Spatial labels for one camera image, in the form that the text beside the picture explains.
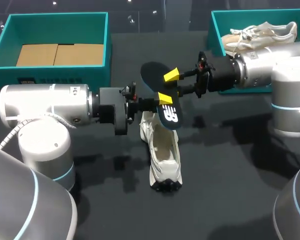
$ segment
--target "black tabletop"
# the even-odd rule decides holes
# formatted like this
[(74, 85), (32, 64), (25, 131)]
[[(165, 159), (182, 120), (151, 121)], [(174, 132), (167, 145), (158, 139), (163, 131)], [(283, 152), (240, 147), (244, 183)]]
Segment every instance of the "black tabletop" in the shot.
[[(113, 34), (112, 86), (136, 81), (138, 95), (150, 95), (142, 64), (191, 69), (205, 39), (205, 32), (195, 31)], [(180, 103), (183, 187), (174, 194), (149, 186), (140, 114), (127, 136), (114, 136), (107, 124), (71, 132), (81, 183), (77, 240), (277, 239), (272, 209), (300, 167), (300, 139), (273, 134), (270, 95), (207, 93), (201, 99), (186, 95)], [(0, 142), (8, 132), (0, 120)], [(16, 139), (5, 151), (21, 159)]]

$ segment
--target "teal bin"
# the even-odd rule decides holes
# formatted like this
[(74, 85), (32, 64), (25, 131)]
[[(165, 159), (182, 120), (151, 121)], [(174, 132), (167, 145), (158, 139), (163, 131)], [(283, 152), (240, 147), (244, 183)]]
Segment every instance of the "teal bin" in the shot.
[[(225, 56), (221, 37), (230, 34), (230, 29), (242, 30), (251, 25), (268, 22), (272, 25), (297, 24), (297, 39), (300, 42), (300, 9), (222, 10), (212, 11), (207, 38), (207, 49), (216, 56)], [(249, 89), (230, 89), (221, 94), (271, 93), (271, 85)]]
[[(102, 65), (16, 66), (29, 44), (103, 44)], [(14, 84), (111, 84), (107, 12), (11, 14), (0, 36), (0, 89)]]

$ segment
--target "sneaker sole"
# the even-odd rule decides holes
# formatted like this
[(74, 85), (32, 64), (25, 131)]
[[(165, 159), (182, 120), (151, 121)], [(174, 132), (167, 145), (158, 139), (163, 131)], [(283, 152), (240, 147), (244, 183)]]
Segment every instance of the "sneaker sole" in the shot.
[(150, 186), (152, 189), (156, 190), (157, 192), (171, 193), (171, 192), (178, 191), (182, 187), (182, 184), (179, 181), (172, 181), (170, 178), (161, 182), (156, 181), (155, 180), (156, 178), (151, 168), (150, 168), (149, 177), (150, 177)]

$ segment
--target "cable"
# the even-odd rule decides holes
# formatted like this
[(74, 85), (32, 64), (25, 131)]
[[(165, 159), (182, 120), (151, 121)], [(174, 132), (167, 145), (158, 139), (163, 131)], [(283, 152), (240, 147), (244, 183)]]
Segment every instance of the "cable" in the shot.
[(70, 129), (76, 129), (76, 126), (71, 125), (70, 123), (68, 123), (64, 118), (62, 118), (61, 116), (52, 113), (52, 112), (45, 112), (42, 115), (40, 114), (38, 117), (34, 117), (34, 118), (30, 118), (30, 119), (26, 119), (23, 120), (22, 122), (20, 122), (17, 126), (15, 126), (11, 132), (5, 137), (5, 139), (0, 143), (0, 150), (2, 150), (7, 143), (20, 131), (20, 129), (22, 129), (25, 125), (27, 125), (28, 123), (32, 122), (35, 119), (40, 119), (42, 117), (52, 117), (56, 120), (58, 120), (61, 124), (63, 124), (64, 126), (70, 128)]

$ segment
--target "cardboard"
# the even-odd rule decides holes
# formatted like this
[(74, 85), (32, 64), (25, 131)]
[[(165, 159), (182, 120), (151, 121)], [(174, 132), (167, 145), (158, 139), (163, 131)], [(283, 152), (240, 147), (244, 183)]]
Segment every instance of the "cardboard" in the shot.
[(102, 65), (103, 55), (103, 44), (27, 44), (16, 66)]
[(58, 44), (23, 45), (16, 66), (53, 66), (57, 48)]
[(56, 51), (54, 65), (102, 65), (103, 55), (103, 44), (60, 44)]

